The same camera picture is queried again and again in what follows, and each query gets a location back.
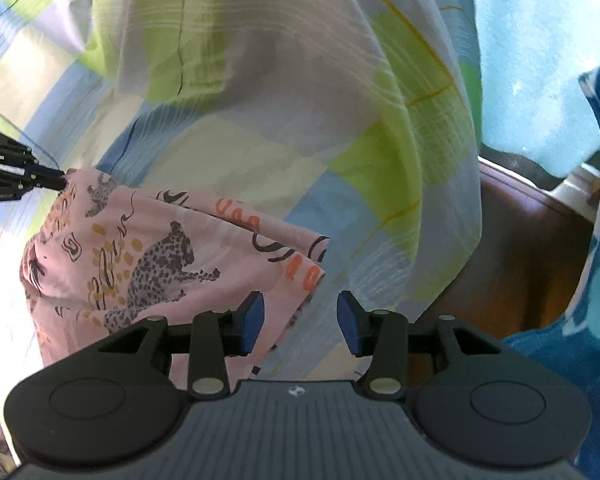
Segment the brown wooden bed frame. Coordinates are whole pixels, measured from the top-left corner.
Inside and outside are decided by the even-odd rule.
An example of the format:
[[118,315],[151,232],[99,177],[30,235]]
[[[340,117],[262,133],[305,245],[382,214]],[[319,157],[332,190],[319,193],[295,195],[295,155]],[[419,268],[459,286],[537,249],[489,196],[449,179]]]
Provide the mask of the brown wooden bed frame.
[[417,323],[450,314],[496,339],[549,326],[576,291],[593,223],[501,169],[479,169],[480,243]]

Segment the pink animal print shorts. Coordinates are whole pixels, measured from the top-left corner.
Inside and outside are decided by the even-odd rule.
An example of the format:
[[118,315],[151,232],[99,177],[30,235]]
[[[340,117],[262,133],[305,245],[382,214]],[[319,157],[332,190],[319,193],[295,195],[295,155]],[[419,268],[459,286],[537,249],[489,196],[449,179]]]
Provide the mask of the pink animal print shorts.
[[20,280],[47,365],[148,316],[187,324],[260,292],[256,345],[227,362],[236,382],[282,342],[323,278],[327,246],[238,200],[130,188],[87,168],[68,175],[28,241]]

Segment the light blue curtain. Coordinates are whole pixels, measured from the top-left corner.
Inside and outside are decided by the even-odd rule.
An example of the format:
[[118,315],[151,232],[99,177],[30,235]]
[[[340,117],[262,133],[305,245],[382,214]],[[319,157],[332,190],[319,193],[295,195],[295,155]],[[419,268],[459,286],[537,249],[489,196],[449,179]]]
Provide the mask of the light blue curtain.
[[474,0],[482,140],[563,178],[600,148],[579,78],[600,66],[600,0]]

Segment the checkered blue green bed sheet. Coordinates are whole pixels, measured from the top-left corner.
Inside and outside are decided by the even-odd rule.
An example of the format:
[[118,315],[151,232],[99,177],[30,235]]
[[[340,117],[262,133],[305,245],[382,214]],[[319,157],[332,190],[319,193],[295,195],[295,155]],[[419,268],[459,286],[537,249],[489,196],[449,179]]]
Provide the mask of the checkered blue green bed sheet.
[[[479,71],[452,11],[472,0],[0,0],[0,131],[326,236],[254,376],[349,376],[339,292],[416,320],[480,240]],[[44,364],[20,266],[58,196],[0,204],[0,380]]]

